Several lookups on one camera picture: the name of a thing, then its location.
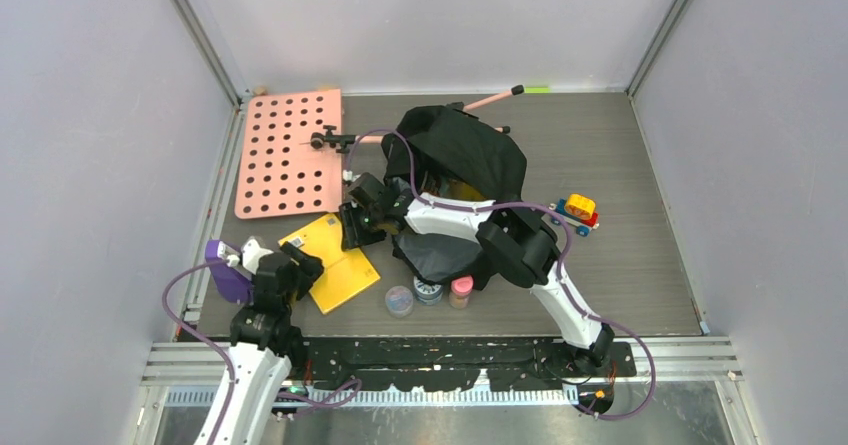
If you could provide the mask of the yellow illustrated book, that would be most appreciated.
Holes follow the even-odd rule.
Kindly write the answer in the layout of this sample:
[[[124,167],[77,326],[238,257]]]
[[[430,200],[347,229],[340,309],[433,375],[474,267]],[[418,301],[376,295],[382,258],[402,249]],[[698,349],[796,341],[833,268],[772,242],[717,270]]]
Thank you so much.
[[[325,214],[283,237],[303,252],[320,258],[324,273],[310,290],[323,315],[327,315],[380,280],[380,275],[360,249],[343,251],[343,229],[334,214]]]

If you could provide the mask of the black backpack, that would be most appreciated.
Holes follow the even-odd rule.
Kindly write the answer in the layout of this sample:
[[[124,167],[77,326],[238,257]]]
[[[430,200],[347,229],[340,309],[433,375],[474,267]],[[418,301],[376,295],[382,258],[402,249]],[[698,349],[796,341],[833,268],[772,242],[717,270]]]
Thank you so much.
[[[383,181],[400,191],[414,185],[421,194],[460,201],[521,199],[527,158],[505,132],[455,105],[417,106],[408,110],[395,134],[381,141],[387,159]],[[392,255],[427,284],[448,285],[464,276],[483,290],[496,274],[476,241],[431,238],[427,232],[391,238]]]

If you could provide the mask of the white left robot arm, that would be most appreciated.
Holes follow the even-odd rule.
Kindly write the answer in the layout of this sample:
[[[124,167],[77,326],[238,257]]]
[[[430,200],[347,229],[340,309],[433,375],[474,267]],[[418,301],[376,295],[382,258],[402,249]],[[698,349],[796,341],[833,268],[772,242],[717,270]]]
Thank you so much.
[[[222,240],[206,245],[205,264],[218,293],[241,306],[229,326],[229,347],[212,348],[225,371],[196,442],[255,444],[264,414],[284,379],[298,377],[307,363],[301,330],[292,308],[323,275],[319,257],[306,253],[299,238],[272,250],[252,237],[240,249]]]

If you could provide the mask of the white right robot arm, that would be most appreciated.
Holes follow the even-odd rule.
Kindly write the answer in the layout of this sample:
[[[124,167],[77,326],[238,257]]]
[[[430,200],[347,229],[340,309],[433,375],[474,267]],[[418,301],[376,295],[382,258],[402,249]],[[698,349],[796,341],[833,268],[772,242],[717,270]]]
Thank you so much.
[[[390,239],[393,254],[421,282],[447,285],[495,275],[529,290],[557,325],[574,368],[596,375],[611,360],[614,332],[595,315],[567,275],[544,209],[525,202],[462,201],[419,194],[404,181],[370,173],[344,177],[339,209],[349,251]]]

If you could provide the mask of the purple card holder box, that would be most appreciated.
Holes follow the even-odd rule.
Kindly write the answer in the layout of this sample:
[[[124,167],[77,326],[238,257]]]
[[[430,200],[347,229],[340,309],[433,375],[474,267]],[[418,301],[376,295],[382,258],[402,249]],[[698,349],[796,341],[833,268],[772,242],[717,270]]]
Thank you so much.
[[[249,273],[241,265],[241,252],[228,243],[209,240],[204,249],[204,259],[218,294],[227,302],[246,305],[252,299]]]

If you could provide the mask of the clear jar of beads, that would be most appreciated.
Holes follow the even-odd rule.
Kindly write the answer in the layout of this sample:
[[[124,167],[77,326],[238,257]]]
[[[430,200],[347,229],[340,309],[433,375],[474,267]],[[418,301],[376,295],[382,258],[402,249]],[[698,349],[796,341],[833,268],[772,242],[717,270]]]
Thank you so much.
[[[414,295],[405,286],[393,286],[385,294],[385,305],[392,317],[404,318],[413,310]]]

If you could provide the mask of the pink stand with black feet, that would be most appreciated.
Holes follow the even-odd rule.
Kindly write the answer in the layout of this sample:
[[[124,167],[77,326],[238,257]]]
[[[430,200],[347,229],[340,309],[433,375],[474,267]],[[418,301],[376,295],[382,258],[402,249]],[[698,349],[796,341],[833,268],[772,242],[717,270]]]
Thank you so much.
[[[475,102],[452,102],[449,103],[448,106],[454,109],[462,110],[463,112],[470,112],[483,106],[524,94],[525,91],[525,87],[519,84],[511,87],[507,91],[487,96]],[[353,148],[353,145],[356,143],[380,144],[382,141],[382,137],[385,135],[385,132],[380,131],[362,135],[339,134],[336,133],[337,127],[333,125],[325,125],[323,129],[323,132],[312,133],[309,139],[309,145],[314,150],[322,150],[324,148],[329,148],[339,154],[348,154]]]

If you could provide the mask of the pink perforated board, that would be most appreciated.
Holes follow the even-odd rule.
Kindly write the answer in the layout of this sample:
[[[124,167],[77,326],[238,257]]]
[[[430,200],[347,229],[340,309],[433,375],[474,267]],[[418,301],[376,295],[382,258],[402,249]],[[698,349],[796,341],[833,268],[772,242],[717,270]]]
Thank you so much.
[[[236,183],[243,220],[335,212],[342,201],[343,156],[310,144],[315,133],[342,132],[342,92],[326,89],[253,97]]]

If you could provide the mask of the blue patterned lid jar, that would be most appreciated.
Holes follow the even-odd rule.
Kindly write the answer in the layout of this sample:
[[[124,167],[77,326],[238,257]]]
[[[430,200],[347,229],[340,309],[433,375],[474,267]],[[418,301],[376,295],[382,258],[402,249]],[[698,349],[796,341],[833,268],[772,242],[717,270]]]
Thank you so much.
[[[427,306],[432,306],[440,302],[444,293],[444,286],[440,284],[428,284],[418,277],[414,277],[413,292],[419,302]]]

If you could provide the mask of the pink lid jar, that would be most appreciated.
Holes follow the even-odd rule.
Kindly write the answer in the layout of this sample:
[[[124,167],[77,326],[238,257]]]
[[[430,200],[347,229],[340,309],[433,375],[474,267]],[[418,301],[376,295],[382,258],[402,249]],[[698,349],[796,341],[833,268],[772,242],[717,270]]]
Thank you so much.
[[[464,309],[468,306],[474,280],[471,276],[463,276],[451,282],[449,303],[455,309]]]

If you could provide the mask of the colourful toy block car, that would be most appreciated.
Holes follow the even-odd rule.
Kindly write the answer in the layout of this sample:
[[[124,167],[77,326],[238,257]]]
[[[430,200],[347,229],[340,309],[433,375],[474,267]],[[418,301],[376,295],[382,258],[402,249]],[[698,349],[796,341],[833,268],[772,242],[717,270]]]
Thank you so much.
[[[551,203],[549,209],[555,213],[551,222],[555,225],[570,224],[581,237],[588,237],[599,227],[596,202],[587,196],[573,193]]]

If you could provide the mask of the aluminium frame rail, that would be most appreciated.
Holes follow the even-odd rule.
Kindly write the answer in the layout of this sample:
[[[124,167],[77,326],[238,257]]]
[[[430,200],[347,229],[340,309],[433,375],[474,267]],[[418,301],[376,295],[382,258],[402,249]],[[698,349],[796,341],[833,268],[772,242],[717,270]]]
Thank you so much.
[[[568,370],[564,345],[550,338],[316,339],[310,375],[280,385],[348,407],[576,405],[601,402],[626,385],[740,382],[725,337],[619,339],[612,363],[588,378]]]

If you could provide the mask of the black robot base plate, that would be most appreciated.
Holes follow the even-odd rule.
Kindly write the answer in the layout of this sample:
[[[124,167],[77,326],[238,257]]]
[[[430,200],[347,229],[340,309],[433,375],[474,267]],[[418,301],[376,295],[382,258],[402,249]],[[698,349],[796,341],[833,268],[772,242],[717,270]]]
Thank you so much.
[[[497,392],[553,390],[637,374],[631,347],[615,342],[593,364],[551,337],[308,337],[293,379],[334,390],[359,379],[365,391],[467,391],[485,381]]]

